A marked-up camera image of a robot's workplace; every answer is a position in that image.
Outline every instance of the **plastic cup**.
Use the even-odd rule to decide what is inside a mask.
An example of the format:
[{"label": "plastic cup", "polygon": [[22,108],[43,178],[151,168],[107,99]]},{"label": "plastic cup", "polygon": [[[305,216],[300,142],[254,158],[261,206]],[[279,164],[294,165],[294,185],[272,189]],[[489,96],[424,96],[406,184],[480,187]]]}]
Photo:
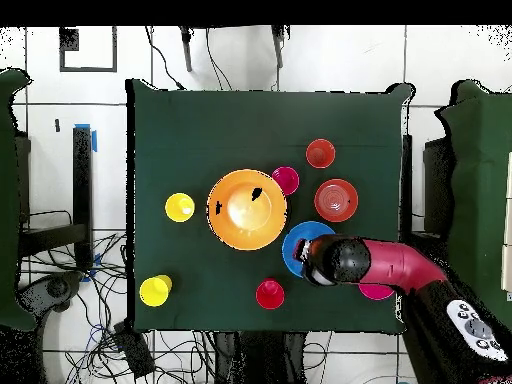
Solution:
[{"label": "plastic cup", "polygon": [[280,166],[272,172],[272,178],[279,184],[285,196],[289,196],[299,187],[299,174],[289,166]]},{"label": "plastic cup", "polygon": [[284,289],[273,278],[265,278],[256,289],[256,301],[264,309],[277,309],[284,302]]},{"label": "plastic cup", "polygon": [[140,286],[140,300],[148,306],[161,306],[167,300],[171,287],[172,281],[167,275],[148,278]]},{"label": "plastic cup", "polygon": [[359,284],[359,290],[371,300],[384,300],[395,292],[391,287],[381,284]]},{"label": "plastic cup", "polygon": [[332,143],[323,138],[312,141],[306,149],[306,159],[313,168],[327,168],[336,156]]},{"label": "plastic cup", "polygon": [[165,213],[174,222],[185,222],[194,214],[194,201],[185,193],[174,193],[165,202]]}]

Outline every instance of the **tile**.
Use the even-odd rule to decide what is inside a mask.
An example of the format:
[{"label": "tile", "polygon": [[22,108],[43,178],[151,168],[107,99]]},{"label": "tile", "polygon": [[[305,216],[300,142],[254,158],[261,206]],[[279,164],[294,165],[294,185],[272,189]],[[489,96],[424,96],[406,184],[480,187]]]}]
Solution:
[{"label": "tile", "polygon": [[512,152],[508,154],[507,199],[512,199]]},{"label": "tile", "polygon": [[[291,38],[288,40],[285,35],[282,49],[280,89],[385,91],[402,81],[403,34],[404,26],[293,25]],[[177,27],[155,27],[153,43],[166,57],[170,74],[187,89],[219,89],[204,30],[196,30],[190,42],[190,73],[185,68]],[[269,25],[211,30],[209,46],[233,89],[270,90],[276,82],[276,56]],[[176,89],[165,73],[160,55],[155,51],[153,57],[154,85]],[[222,75],[219,77],[227,89]]]},{"label": "tile", "polygon": [[403,25],[292,25],[285,38],[282,91],[382,92],[403,80]]},{"label": "tile", "polygon": [[[322,352],[319,343],[327,349],[330,331],[310,332],[306,337],[306,352]],[[329,352],[396,352],[396,337],[379,333],[333,333]]]},{"label": "tile", "polygon": [[[126,221],[126,108],[123,106],[29,105],[31,212],[73,210],[73,128],[90,124],[97,133],[92,152],[93,226],[124,228]],[[55,128],[59,119],[60,131]],[[62,216],[40,217],[44,227]]]},{"label": "tile", "polygon": [[512,245],[512,199],[507,199],[505,213],[505,236],[503,242]]},{"label": "tile", "polygon": [[[25,69],[25,28],[0,28],[0,69]],[[15,102],[25,103],[25,89],[14,96]]]},{"label": "tile", "polygon": [[407,347],[405,347],[404,338],[402,336],[398,336],[398,346],[400,352],[407,352]]},{"label": "tile", "polygon": [[418,384],[409,355],[400,355],[398,361],[398,375],[398,381],[403,381],[409,384]]},{"label": "tile", "polygon": [[306,343],[304,344],[304,351],[305,352],[323,352],[322,348],[319,345],[323,347],[323,349],[327,349],[327,343],[329,341],[329,335],[331,334],[330,331],[310,331],[308,332],[306,336]]},{"label": "tile", "polygon": [[412,104],[447,105],[451,88],[477,79],[492,91],[512,84],[510,37],[505,25],[408,25],[406,81]]},{"label": "tile", "polygon": [[512,292],[512,246],[502,247],[501,289]]},{"label": "tile", "polygon": [[[412,136],[412,212],[425,215],[425,166],[423,151],[427,141],[445,136],[441,121],[432,108],[411,108],[409,110],[409,134]],[[423,218],[412,217],[413,230],[423,230]]]},{"label": "tile", "polygon": [[[208,374],[207,380],[207,368],[197,353],[155,354],[155,365],[157,366],[155,384],[213,384],[215,355],[209,355],[211,361],[208,364],[211,372]],[[178,378],[174,378],[163,371],[173,374]]]},{"label": "tile", "polygon": [[[196,340],[200,346],[203,344],[199,333],[196,333]],[[167,352],[169,348],[177,351],[190,351],[194,345],[194,334],[192,331],[155,330],[155,351],[157,352]],[[214,351],[208,339],[206,339],[206,349],[210,352]]]},{"label": "tile", "polygon": [[[108,378],[109,373],[105,367],[99,368],[97,370],[97,375],[90,375],[86,369],[86,362],[83,359],[84,355],[82,353],[70,353],[69,355],[77,366],[81,365],[84,368],[80,373],[80,381],[73,369],[73,366],[66,359],[64,352],[44,352],[43,364],[48,384],[66,384],[66,381],[69,381],[69,384],[115,384],[112,378]],[[104,361],[114,375],[129,370],[128,363],[124,360],[104,359]],[[94,363],[98,367],[101,367],[102,365],[99,359],[95,359]],[[135,384],[133,373],[116,377],[115,380],[117,384]],[[152,374],[147,375],[147,382],[149,384],[153,384]],[[144,377],[138,378],[136,384],[146,384]]]},{"label": "tile", "polygon": [[[95,231],[93,237],[95,240],[105,237],[111,234],[110,232]],[[102,243],[95,243],[98,246],[95,248],[95,253],[103,253],[106,249],[107,241]],[[46,252],[37,255],[43,261],[48,261],[49,257]],[[54,259],[58,263],[63,263],[73,260],[65,254],[55,254]],[[114,265],[122,265],[120,259],[119,249],[113,248],[110,252],[105,254],[103,261],[104,266],[112,267]],[[38,272],[46,271],[57,271],[57,267],[45,266],[31,263],[33,278],[39,278]],[[107,305],[111,314],[111,325],[122,321],[127,316],[127,294],[126,294],[126,280],[116,279],[111,277],[113,270],[102,270],[97,272],[95,278],[98,280],[98,290],[102,294],[102,297],[106,299]],[[43,336],[43,349],[44,350],[84,350],[87,341],[91,334],[91,326],[87,321],[87,317],[91,324],[106,325],[106,316],[108,314],[107,308],[103,304],[99,304],[98,291],[96,291],[94,282],[82,281],[80,283],[80,289],[78,294],[82,297],[87,310],[83,303],[80,301],[78,296],[73,297],[71,300],[71,306],[68,310],[62,313],[51,312],[46,322],[46,327]],[[150,350],[152,350],[152,337],[149,337]]]},{"label": "tile", "polygon": [[[320,362],[318,354],[304,354],[304,367]],[[330,353],[322,384],[395,384],[397,355],[346,355]],[[308,384],[320,384],[323,364],[305,370]]]},{"label": "tile", "polygon": [[334,333],[329,352],[396,352],[397,336],[380,333]]},{"label": "tile", "polygon": [[[112,51],[105,27],[78,27],[79,51],[66,52],[77,66],[103,66]],[[117,72],[60,72],[59,29],[30,27],[27,38],[30,103],[126,102],[125,79],[151,78],[150,46],[143,27],[117,28]]]},{"label": "tile", "polygon": [[[219,90],[206,45],[206,31],[194,30],[190,41],[192,72],[187,72],[181,32],[177,26],[154,28],[153,44],[167,61],[169,73],[188,90]],[[233,90],[269,90],[276,78],[276,56],[270,25],[217,28],[209,32],[210,52]],[[154,85],[176,90],[164,62],[153,52]],[[225,90],[228,84],[219,72]]]}]

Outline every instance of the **floor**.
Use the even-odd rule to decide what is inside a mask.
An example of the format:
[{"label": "floor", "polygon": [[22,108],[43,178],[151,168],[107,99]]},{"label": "floor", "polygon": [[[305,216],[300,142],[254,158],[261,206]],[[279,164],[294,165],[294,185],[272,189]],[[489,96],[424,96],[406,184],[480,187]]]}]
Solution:
[{"label": "floor", "polygon": [[[66,66],[111,67],[112,29],[79,27],[79,51],[65,53]],[[192,66],[185,69],[181,34],[177,27],[150,28],[153,44],[167,61],[171,75],[189,90],[218,90],[219,83],[208,56],[204,30],[191,42]],[[212,30],[209,47],[233,89],[382,92],[391,84],[409,82],[416,88],[410,114],[413,136],[414,229],[422,229],[423,163],[426,141],[444,136],[434,111],[446,105],[451,86],[474,78],[493,91],[512,85],[511,47],[499,26],[292,26],[285,37],[284,67],[276,85],[276,63],[269,26]],[[125,229],[126,78],[141,78],[158,88],[174,90],[159,53],[150,48],[144,27],[117,28],[117,72],[60,72],[58,28],[0,28],[0,68],[24,69],[32,78],[27,89],[16,93],[13,112],[18,128],[32,140],[30,165],[31,212],[72,210],[72,139],[75,124],[89,123],[97,131],[93,153],[94,238],[96,252],[106,249],[102,238]],[[56,128],[59,120],[59,131]],[[33,216],[31,227],[67,223],[64,213]],[[40,260],[48,260],[38,255]],[[66,261],[66,256],[55,258]],[[23,263],[20,284],[48,271],[36,258]],[[119,249],[111,249],[103,262],[122,266]],[[107,275],[97,278],[103,283]],[[112,321],[126,316],[126,282],[116,279],[108,305]],[[91,282],[82,282],[80,295],[92,321],[98,321],[98,295]],[[50,384],[64,384],[72,368],[88,349],[91,327],[85,307],[74,299],[62,314],[52,313],[44,338],[44,360]],[[147,335],[156,363],[163,370],[191,369],[200,364],[192,351],[191,332],[151,332]],[[405,346],[398,336],[381,334],[310,333],[304,361],[308,384],[415,384]],[[180,347],[169,354],[171,346]],[[213,356],[211,346],[206,347]],[[322,349],[327,349],[326,360]],[[126,369],[113,361],[112,371]],[[177,372],[190,382],[190,374]],[[206,383],[203,370],[194,375]],[[118,384],[178,384],[163,372]],[[115,384],[113,379],[91,378],[89,384]]]}]

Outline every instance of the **bowl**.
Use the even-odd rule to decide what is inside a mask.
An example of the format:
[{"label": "bowl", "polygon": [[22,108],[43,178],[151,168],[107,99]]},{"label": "bowl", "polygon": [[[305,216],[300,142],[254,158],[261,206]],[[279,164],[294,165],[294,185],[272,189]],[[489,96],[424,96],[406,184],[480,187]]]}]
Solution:
[{"label": "bowl", "polygon": [[238,250],[257,250],[283,230],[286,197],[270,175],[252,169],[233,171],[213,186],[206,216],[220,241]]},{"label": "bowl", "polygon": [[314,202],[323,219],[329,222],[346,221],[357,209],[357,191],[348,181],[335,178],[318,188]]},{"label": "bowl", "polygon": [[293,257],[293,251],[299,240],[313,240],[324,234],[334,234],[334,230],[316,221],[302,222],[290,230],[284,238],[281,253],[283,254],[284,263],[292,274],[302,277],[302,262]]}]

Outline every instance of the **black stand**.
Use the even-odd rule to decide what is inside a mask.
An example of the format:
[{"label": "black stand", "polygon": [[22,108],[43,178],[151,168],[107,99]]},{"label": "black stand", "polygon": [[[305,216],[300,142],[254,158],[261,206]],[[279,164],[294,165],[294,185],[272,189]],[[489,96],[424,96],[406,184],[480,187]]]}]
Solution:
[{"label": "black stand", "polygon": [[[28,153],[30,140],[16,138],[20,172],[20,223],[28,220],[29,174]],[[77,268],[87,271],[93,264],[92,253],[92,182],[91,131],[73,129],[73,224],[52,228],[25,230],[20,234],[19,256],[31,256],[56,247],[75,244]]]},{"label": "black stand", "polygon": [[215,333],[215,384],[306,384],[307,333]]}]

